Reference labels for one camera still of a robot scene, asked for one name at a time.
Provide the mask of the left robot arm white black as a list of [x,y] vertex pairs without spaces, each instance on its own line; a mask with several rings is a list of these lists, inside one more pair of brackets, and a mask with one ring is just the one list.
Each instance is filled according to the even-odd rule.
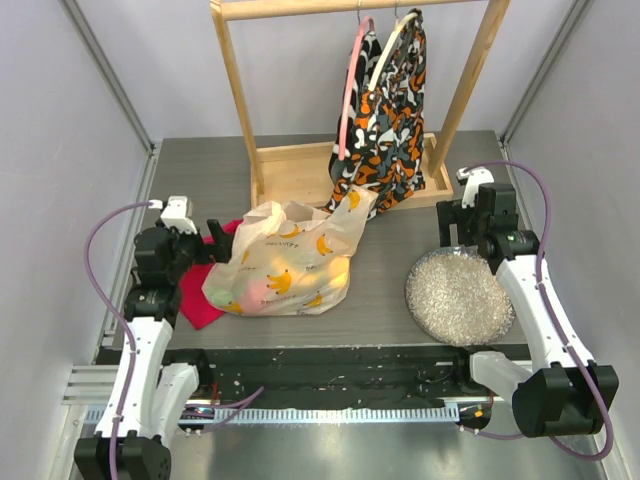
[[203,350],[168,347],[185,274],[231,256],[232,234],[216,220],[207,226],[211,241],[162,222],[134,239],[116,378],[93,435],[79,439],[74,450],[84,479],[167,479],[171,474],[171,442],[186,403],[205,397],[214,380]]

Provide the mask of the banana print plastic bag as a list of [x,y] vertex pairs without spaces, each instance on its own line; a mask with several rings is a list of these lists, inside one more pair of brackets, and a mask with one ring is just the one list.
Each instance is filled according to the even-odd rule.
[[355,186],[333,213],[267,201],[237,227],[232,256],[202,285],[214,307],[242,316],[319,315],[347,295],[350,261],[377,195]]

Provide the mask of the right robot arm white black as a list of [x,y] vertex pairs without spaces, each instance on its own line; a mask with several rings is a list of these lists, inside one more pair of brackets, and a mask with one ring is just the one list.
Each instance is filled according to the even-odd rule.
[[474,246],[505,290],[527,341],[532,369],[499,352],[474,353],[456,365],[451,380],[465,395],[484,386],[508,401],[528,438],[610,433],[609,409],[619,387],[610,365],[600,365],[573,330],[551,283],[543,247],[519,227],[516,192],[508,184],[483,183],[474,199],[436,205],[440,244]]

